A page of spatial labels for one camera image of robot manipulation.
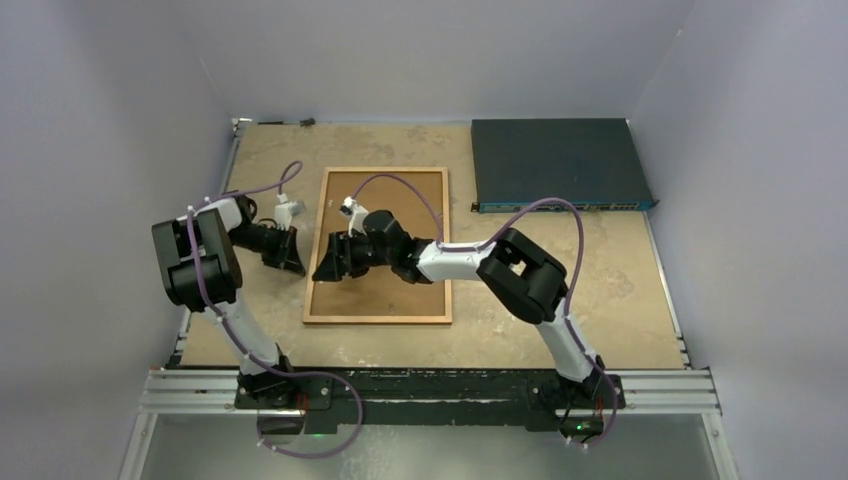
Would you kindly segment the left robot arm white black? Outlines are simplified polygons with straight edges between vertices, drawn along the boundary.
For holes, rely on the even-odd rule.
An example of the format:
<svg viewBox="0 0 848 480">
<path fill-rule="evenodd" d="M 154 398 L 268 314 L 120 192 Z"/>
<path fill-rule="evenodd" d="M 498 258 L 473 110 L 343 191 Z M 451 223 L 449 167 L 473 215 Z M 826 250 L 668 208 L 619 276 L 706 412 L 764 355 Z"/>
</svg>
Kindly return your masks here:
<svg viewBox="0 0 848 480">
<path fill-rule="evenodd" d="M 209 200 L 174 220 L 155 224 L 152 238 L 169 300 L 213 323 L 237 356 L 242 397 L 284 409 L 297 399 L 298 382 L 279 345 L 259 326 L 244 295 L 239 248 L 273 269 L 304 276 L 298 230 L 290 213 L 278 219 L 256 217 L 246 195 Z"/>
</svg>

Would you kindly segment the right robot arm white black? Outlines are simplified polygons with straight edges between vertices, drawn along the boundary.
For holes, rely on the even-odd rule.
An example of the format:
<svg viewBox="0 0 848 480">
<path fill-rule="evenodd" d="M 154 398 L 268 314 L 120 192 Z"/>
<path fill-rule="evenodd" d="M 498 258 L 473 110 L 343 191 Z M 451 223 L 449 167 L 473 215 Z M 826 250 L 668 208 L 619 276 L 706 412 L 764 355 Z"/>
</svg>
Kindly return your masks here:
<svg viewBox="0 0 848 480">
<path fill-rule="evenodd" d="M 409 284 L 483 282 L 512 316 L 539 333 L 569 404 L 584 407 L 616 391 L 574 324 L 566 268 L 520 231 L 507 228 L 489 242 L 440 244 L 411 236 L 391 212 L 378 210 L 366 214 L 360 226 L 329 235 L 312 278 L 340 282 L 383 266 Z"/>
</svg>

